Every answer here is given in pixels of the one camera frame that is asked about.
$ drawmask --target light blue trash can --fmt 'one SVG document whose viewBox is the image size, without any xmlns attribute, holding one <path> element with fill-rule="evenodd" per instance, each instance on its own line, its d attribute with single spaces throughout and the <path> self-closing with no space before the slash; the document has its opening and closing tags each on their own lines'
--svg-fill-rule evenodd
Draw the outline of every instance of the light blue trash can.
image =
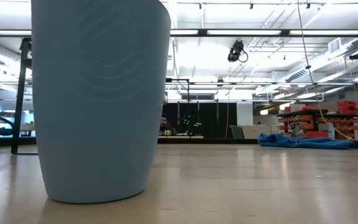
<svg viewBox="0 0 358 224">
<path fill-rule="evenodd" d="M 158 0 L 32 1 L 34 115 L 51 199 L 108 202 L 145 189 L 169 36 Z"/>
</svg>

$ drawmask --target floor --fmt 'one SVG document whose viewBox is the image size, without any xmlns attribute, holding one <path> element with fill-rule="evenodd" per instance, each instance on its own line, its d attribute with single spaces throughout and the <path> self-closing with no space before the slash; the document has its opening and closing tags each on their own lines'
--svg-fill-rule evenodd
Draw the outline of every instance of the floor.
<svg viewBox="0 0 358 224">
<path fill-rule="evenodd" d="M 145 192 L 71 205 L 48 199 L 38 156 L 0 149 L 0 223 L 355 224 L 358 150 L 159 145 Z"/>
</svg>

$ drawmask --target man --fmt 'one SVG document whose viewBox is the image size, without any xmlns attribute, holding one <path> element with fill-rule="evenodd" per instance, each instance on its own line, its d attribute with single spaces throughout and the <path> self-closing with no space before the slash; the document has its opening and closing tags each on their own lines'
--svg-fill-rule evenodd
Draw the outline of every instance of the man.
<svg viewBox="0 0 358 224">
<path fill-rule="evenodd" d="M 165 114 L 161 115 L 160 123 L 160 135 L 177 135 L 177 131 L 174 127 L 169 125 L 168 116 Z"/>
</svg>

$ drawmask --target black pole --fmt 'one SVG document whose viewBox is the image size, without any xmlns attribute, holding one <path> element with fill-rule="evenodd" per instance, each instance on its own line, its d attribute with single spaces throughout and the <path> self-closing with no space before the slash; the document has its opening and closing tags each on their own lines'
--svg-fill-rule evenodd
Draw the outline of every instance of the black pole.
<svg viewBox="0 0 358 224">
<path fill-rule="evenodd" d="M 219 136 L 219 100 L 216 100 L 216 137 Z"/>
<path fill-rule="evenodd" d="M 200 121 L 200 103 L 197 100 L 197 122 Z"/>
<path fill-rule="evenodd" d="M 187 80 L 187 115 L 190 113 L 190 81 Z"/>
<path fill-rule="evenodd" d="M 19 84 L 17 86 L 15 121 L 12 130 L 13 136 L 12 136 L 12 147 L 11 147 L 11 153 L 15 155 L 17 155 L 17 150 L 19 149 L 20 124 L 22 120 L 25 70 L 27 68 L 26 65 L 27 65 L 27 55 L 29 53 L 29 40 L 30 39 L 28 38 L 24 38 L 21 47 L 22 53 L 21 53 L 21 62 L 20 62 L 20 74 L 19 74 Z"/>
</svg>

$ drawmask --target blue fabric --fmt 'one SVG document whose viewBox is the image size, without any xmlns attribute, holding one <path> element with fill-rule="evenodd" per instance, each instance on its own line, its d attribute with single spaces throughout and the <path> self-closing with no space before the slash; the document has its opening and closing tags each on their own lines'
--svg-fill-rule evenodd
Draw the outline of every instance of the blue fabric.
<svg viewBox="0 0 358 224">
<path fill-rule="evenodd" d="M 316 149 L 348 149 L 354 146 L 352 141 L 335 141 L 329 138 L 299 140 L 282 134 L 260 134 L 258 143 L 270 147 L 307 147 Z"/>
</svg>

